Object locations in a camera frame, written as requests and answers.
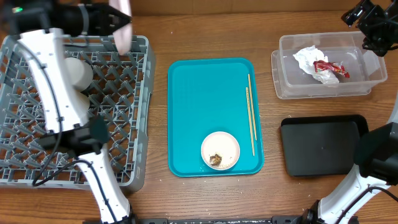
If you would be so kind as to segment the red snack wrapper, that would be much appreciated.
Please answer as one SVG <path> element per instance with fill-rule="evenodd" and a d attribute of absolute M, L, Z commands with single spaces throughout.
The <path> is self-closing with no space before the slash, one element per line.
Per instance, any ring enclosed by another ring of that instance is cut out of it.
<path fill-rule="evenodd" d="M 315 67 L 316 72 L 330 70 L 332 72 L 335 72 L 335 73 L 338 73 L 338 74 L 344 76 L 345 78 L 350 77 L 349 73 L 345 70 L 345 67 L 343 65 L 340 65 L 335 62 L 326 62 L 323 60 L 318 60 L 318 61 L 314 61 L 313 65 Z"/>

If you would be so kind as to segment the pale green bowl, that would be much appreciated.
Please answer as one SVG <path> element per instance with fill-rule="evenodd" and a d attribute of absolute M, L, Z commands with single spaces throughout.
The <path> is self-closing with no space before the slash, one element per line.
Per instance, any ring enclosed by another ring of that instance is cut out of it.
<path fill-rule="evenodd" d="M 73 57 L 66 58 L 65 63 L 74 89 L 78 91 L 87 89 L 93 81 L 93 71 L 90 65 Z"/>

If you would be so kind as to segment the white cup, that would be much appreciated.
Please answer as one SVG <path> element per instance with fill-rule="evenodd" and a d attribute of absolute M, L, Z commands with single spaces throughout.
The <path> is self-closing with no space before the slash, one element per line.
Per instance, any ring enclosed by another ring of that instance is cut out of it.
<path fill-rule="evenodd" d="M 90 108 L 90 100 L 89 100 L 89 98 L 86 95 L 84 95 L 81 92 L 79 92 L 79 91 L 76 91 L 76 95 L 78 97 L 78 101 L 79 101 L 80 106 L 84 109 L 84 112 L 87 113 L 89 108 Z"/>

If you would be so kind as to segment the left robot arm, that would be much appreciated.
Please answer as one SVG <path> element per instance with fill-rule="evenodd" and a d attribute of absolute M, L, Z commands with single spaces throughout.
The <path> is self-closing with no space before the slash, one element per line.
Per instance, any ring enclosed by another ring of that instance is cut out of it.
<path fill-rule="evenodd" d="M 101 223 L 134 223 L 128 199 L 122 193 L 109 162 L 109 134 L 104 119 L 89 118 L 80 103 L 65 63 L 64 35 L 113 35 L 116 49 L 131 48 L 129 1 L 72 6 L 58 1 L 4 1 L 2 24 L 29 64 L 44 106 L 45 149 L 64 149 L 90 184 Z"/>

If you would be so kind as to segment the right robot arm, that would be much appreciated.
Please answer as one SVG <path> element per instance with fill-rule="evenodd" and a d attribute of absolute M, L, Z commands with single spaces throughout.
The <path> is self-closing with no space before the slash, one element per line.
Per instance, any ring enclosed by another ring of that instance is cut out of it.
<path fill-rule="evenodd" d="M 363 34 L 362 48 L 378 57 L 397 49 L 397 0 L 383 9 L 370 0 L 360 1 L 342 15 L 348 26 Z M 397 197 L 388 190 L 397 185 L 397 110 L 384 126 L 361 137 L 354 151 L 354 165 L 328 196 L 317 200 L 293 223 L 349 223 L 352 216 L 379 192 Z"/>

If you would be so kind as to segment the white napkin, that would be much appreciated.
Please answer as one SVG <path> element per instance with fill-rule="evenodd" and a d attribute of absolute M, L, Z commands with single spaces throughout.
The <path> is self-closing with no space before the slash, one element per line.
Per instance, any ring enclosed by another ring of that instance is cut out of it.
<path fill-rule="evenodd" d="M 324 61 L 328 62 L 328 57 L 324 53 L 317 49 L 314 45 L 299 50 L 293 57 L 298 61 L 299 67 L 307 74 L 311 75 L 317 81 L 323 84 L 336 84 L 339 80 L 330 70 L 324 70 L 320 72 L 315 71 L 314 62 Z"/>

